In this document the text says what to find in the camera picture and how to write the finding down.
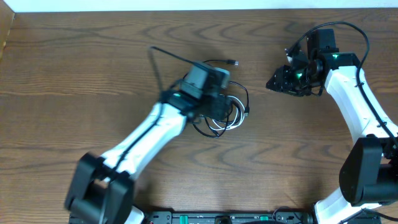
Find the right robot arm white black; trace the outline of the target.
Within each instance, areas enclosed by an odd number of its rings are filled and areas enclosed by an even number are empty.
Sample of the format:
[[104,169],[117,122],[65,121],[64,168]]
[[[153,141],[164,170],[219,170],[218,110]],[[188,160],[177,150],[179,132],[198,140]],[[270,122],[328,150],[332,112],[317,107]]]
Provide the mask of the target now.
[[340,52],[333,29],[312,29],[287,49],[288,65],[278,68],[266,87],[292,96],[326,91],[343,115],[353,148],[339,173],[339,187],[313,209],[317,223],[382,218],[378,207],[397,201],[397,125],[384,112],[364,76],[363,60]]

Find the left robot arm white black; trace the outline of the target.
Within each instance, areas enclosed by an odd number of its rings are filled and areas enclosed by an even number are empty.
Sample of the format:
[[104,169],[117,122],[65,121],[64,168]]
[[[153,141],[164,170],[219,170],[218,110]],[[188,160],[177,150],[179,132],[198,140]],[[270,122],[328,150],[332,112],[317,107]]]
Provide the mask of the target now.
[[200,115],[225,119],[231,100],[222,95],[230,72],[200,61],[163,90],[147,118],[100,156],[85,154],[76,167],[64,207],[85,223],[142,223],[134,184],[160,150]]

